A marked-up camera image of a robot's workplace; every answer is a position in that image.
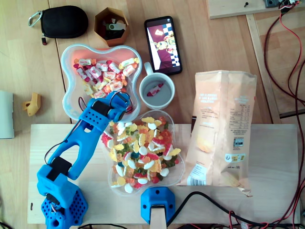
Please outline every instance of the blue clamp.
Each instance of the blue clamp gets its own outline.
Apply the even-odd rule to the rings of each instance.
[[[175,195],[168,187],[151,187],[141,195],[141,216],[150,224],[151,210],[154,206],[164,206],[168,222],[175,213]]]

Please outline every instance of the wooden frame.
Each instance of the wooden frame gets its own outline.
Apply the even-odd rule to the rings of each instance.
[[[248,0],[249,5],[244,7],[246,2],[247,0],[207,0],[209,18],[224,18],[278,10],[277,7],[266,8],[263,0]],[[298,7],[302,6],[305,6],[305,2],[298,5]]]
[[[264,91],[266,94],[267,103],[268,103],[270,115],[272,118],[272,123],[281,124],[280,115],[279,115],[279,112],[277,109],[275,96],[274,96],[273,89],[272,89],[272,84],[271,84],[269,75],[268,75],[267,70],[264,65],[264,52],[263,52],[262,44],[261,44],[260,37],[258,34],[258,29],[256,26],[254,15],[253,14],[247,15],[247,21],[248,21],[251,38],[252,38],[254,52],[256,55],[258,68],[259,68],[261,78],[263,81]]]

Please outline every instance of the nutrition label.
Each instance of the nutrition label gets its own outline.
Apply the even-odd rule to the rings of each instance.
[[[230,129],[248,130],[250,123],[250,105],[240,104],[230,109]]]

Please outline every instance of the mug handle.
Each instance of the mug handle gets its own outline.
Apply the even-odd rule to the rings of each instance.
[[[153,74],[153,69],[152,69],[151,63],[146,62],[146,63],[144,64],[144,68],[145,68],[145,71],[146,71],[146,74],[147,74],[147,75]]]

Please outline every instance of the snack bag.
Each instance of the snack bag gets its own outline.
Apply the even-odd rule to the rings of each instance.
[[[256,76],[196,73],[191,143],[178,185],[238,187],[250,196],[248,160]]]

